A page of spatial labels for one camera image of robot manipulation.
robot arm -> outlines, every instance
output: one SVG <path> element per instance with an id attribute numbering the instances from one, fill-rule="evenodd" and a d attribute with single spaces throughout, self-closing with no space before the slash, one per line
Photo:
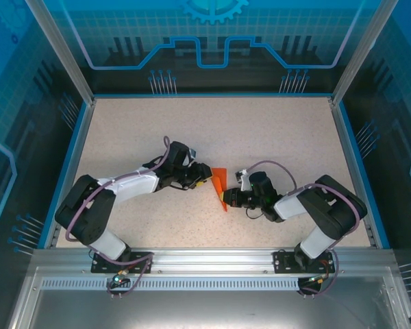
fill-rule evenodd
<path id="1" fill-rule="evenodd" d="M 240 171 L 236 173 L 236 178 L 242 186 L 223 193 L 226 204 L 239 208 L 260 208 L 263 215 L 275 223 L 305 212 L 315 221 L 315 229 L 294 250 L 295 261 L 303 271 L 355 227 L 356 214 L 352 207 L 359 220 L 367 214 L 364 202 L 328 175 L 305 186 L 310 188 L 301 188 L 285 196 L 277 194 L 263 171 L 251 175 Z"/>
<path id="2" fill-rule="evenodd" d="M 55 214 L 55 220 L 68 228 L 72 218 L 85 199 L 97 188 L 109 181 L 112 184 L 99 192 L 92 203 L 78 217 L 71 234 L 84 245 L 105 254 L 112 260 L 125 260 L 124 253 L 129 249 L 108 228 L 108 220 L 113 206 L 137 195 L 157 192 L 171 186 L 188 190 L 203 184 L 212 177 L 212 171 L 206 164 L 195 162 L 196 151 L 179 142 L 172 142 L 164 163 L 153 171 L 157 157 L 137 170 L 137 175 L 125 178 L 94 179 L 89 175 L 80 177 Z"/>

orange cloth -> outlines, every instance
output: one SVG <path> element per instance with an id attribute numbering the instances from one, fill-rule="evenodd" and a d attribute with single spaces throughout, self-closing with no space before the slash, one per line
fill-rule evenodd
<path id="1" fill-rule="evenodd" d="M 218 193 L 219 200 L 227 211 L 227 204 L 221 200 L 221 194 L 227 190 L 227 169 L 226 168 L 212 168 L 212 183 L 216 193 Z"/>

beige work surface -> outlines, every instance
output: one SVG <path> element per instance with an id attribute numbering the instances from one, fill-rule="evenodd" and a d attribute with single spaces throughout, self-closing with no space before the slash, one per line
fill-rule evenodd
<path id="1" fill-rule="evenodd" d="M 197 151 L 197 161 L 234 173 L 260 160 L 286 166 L 299 186 L 329 174 L 353 190 L 326 98 L 100 99 L 77 177 L 114 177 L 164 153 L 163 136 Z M 264 164 L 278 193 L 292 189 L 279 167 Z M 165 188 L 113 209 L 108 227 L 132 247 L 294 247 L 314 222 L 301 215 L 283 223 L 224 212 L 211 182 L 191 191 Z M 62 230 L 57 246 L 76 247 Z M 340 245 L 369 246 L 362 223 Z"/>

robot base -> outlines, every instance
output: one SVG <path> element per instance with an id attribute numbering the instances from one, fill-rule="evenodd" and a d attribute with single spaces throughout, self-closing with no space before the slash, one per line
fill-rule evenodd
<path id="1" fill-rule="evenodd" d="M 308 265 L 308 268 L 305 271 L 295 260 L 294 252 L 287 252 L 285 250 L 273 252 L 274 272 L 276 274 L 324 274 L 326 273 L 326 268 L 322 263 L 320 263 L 322 260 L 326 260 L 329 264 L 329 274 L 335 273 L 334 260 L 332 253 L 330 252 L 323 252 L 320 256 L 314 259 L 311 264 Z"/>
<path id="2" fill-rule="evenodd" d="M 125 257 L 125 252 L 122 255 L 122 259 L 119 261 L 122 262 L 130 262 L 134 259 L 142 258 L 147 255 L 151 254 L 150 252 L 129 252 L 127 253 L 127 256 Z M 135 264 L 132 267 L 128 266 L 119 266 L 119 265 L 114 265 L 112 263 L 109 263 L 102 257 L 100 257 L 98 254 L 95 254 L 93 256 L 93 262 L 91 264 L 91 273 L 112 273 L 115 274 L 119 272 L 121 269 L 126 269 L 128 268 L 129 273 L 137 273 L 140 274 L 143 270 L 143 267 L 146 265 L 146 260 Z M 149 264 L 148 268 L 145 271 L 146 273 L 151 273 L 151 266 L 152 264 Z"/>

glass panel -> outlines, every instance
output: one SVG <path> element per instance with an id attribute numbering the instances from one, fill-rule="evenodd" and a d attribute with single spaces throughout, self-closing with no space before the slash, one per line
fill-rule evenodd
<path id="1" fill-rule="evenodd" d="M 81 105 L 25 2 L 0 1 L 0 328 L 40 237 Z"/>
<path id="2" fill-rule="evenodd" d="M 411 1 L 397 4 L 344 105 L 388 240 L 410 264 Z"/>
<path id="3" fill-rule="evenodd" d="M 379 0 L 46 3 L 96 93 L 330 93 Z"/>

